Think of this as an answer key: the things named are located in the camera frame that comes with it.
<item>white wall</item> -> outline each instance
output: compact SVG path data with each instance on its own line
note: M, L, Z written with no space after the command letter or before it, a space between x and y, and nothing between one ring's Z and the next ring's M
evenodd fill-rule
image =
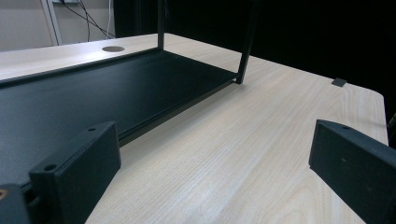
M85 8L93 17L97 24L107 29L108 24L108 0L83 0ZM67 4L71 9L85 17L85 12L78 4ZM58 21L59 30L63 44L73 44L87 42L88 28L87 22L71 12L62 4L53 4L56 19ZM103 40L106 36L96 27L90 24L90 40ZM111 4L111 23L109 32L114 34L114 15L113 6Z
M0 0L0 51L56 45L41 0Z

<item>black backdrop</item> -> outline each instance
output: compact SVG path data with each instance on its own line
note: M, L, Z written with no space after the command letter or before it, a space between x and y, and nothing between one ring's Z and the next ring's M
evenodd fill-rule
M117 37L156 33L157 0L116 0ZM166 32L240 51L248 0L166 0ZM391 1L265 0L251 54L381 93L396 112Z

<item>desk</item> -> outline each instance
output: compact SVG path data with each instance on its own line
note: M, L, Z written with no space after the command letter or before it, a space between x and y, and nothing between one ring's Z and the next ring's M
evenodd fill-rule
M0 54L0 78L155 47L156 35ZM122 46L122 52L102 47ZM165 49L236 72L240 53L166 35ZM362 223L309 169L317 119L387 143L383 97L251 57L233 84L120 149L87 223Z

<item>white cable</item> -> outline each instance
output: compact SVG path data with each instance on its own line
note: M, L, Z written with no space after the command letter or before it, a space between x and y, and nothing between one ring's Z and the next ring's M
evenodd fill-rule
M108 31L110 30L110 21L111 21L111 0L108 0L108 24L107 24L106 39L108 39Z

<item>black shelf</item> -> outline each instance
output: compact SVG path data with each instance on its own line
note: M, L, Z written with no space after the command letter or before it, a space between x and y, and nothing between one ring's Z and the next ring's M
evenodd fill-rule
M29 170L94 124L116 121L126 142L237 77L159 49L53 75L0 89L0 184L27 182Z

